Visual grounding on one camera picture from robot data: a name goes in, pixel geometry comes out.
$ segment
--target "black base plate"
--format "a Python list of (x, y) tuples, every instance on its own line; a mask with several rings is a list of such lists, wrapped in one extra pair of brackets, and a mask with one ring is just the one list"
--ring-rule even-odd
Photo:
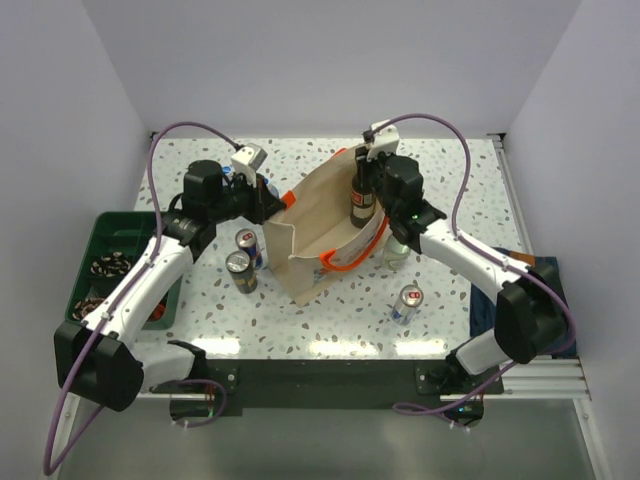
[[(211, 378), (228, 392), (225, 415), (241, 415), (245, 408), (386, 410), (396, 402), (435, 408), (446, 403), (440, 400), (441, 394), (468, 393), (496, 372), (490, 369), (475, 381), (461, 383), (459, 391), (441, 392), (431, 373), (441, 370), (446, 365), (444, 360), (208, 360), (207, 363)], [(503, 391), (498, 380), (485, 393)], [(203, 392), (203, 387), (166, 384), (154, 392)], [(180, 413), (175, 413), (185, 416), (184, 401), (176, 402)]]

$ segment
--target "speckled tabletop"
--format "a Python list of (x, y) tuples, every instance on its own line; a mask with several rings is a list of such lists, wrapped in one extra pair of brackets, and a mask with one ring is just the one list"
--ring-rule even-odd
[[(357, 138), (239, 139), (269, 153), (261, 172), (280, 193)], [(469, 141), (471, 179), (462, 202), (459, 225), (492, 246), (518, 249), (520, 242), (490, 140)], [(232, 150), (216, 139), (163, 140), (154, 159), (154, 178), (162, 208), (182, 188), (182, 176), (194, 160), (230, 165)], [(398, 153), (420, 162), (425, 198), (451, 212), (460, 186), (464, 157), (454, 140), (402, 140)], [(146, 178), (137, 210), (150, 210)], [(258, 271), (258, 288), (242, 295), (224, 269), (235, 250), (234, 235), (251, 227), (244, 219), (218, 227), (218, 237), (184, 276), (178, 313), (166, 331), (143, 331), (136, 351), (180, 339), (207, 351), (208, 357), (244, 359), (444, 358), (469, 338), (469, 282), (439, 262), (412, 254), (403, 270), (381, 267), (382, 252), (331, 285), (307, 306), (297, 307), (267, 267)], [(252, 227), (264, 248), (262, 228)], [(417, 281), (425, 299), (416, 316), (401, 327), (389, 319), (400, 288)]]

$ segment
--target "cable connector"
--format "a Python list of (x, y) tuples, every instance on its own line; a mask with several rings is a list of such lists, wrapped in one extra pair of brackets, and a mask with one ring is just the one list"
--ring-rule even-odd
[(362, 132), (362, 138), (364, 139), (365, 143), (373, 143), (373, 137), (373, 130), (371, 129)]

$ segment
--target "gray wall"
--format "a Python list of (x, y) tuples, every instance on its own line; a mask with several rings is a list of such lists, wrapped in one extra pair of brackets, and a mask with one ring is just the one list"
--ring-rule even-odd
[(147, 127), (353, 136), (410, 111), (506, 131), (580, 0), (84, 3)]
[(145, 131), (79, 1), (0, 14), (0, 478), (36, 478), (52, 336), (95, 216), (132, 205)]
[(507, 136), (535, 250), (560, 258), (617, 478), (640, 478), (640, 3), (584, 0)]

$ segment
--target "green plastic tray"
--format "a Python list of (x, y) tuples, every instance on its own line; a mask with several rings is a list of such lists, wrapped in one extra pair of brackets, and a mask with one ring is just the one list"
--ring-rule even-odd
[[(77, 323), (77, 320), (72, 317), (72, 313), (80, 300), (97, 297), (96, 290), (112, 291), (124, 278), (105, 279), (92, 275), (91, 264), (101, 256), (112, 252), (123, 252), (137, 261), (144, 253), (155, 227), (153, 212), (106, 212), (96, 219), (76, 277), (76, 283), (67, 304), (65, 312), (67, 321)], [(167, 293), (164, 315), (158, 320), (145, 323), (143, 330), (166, 330), (173, 325), (176, 319), (181, 285), (182, 277), (173, 284)]]

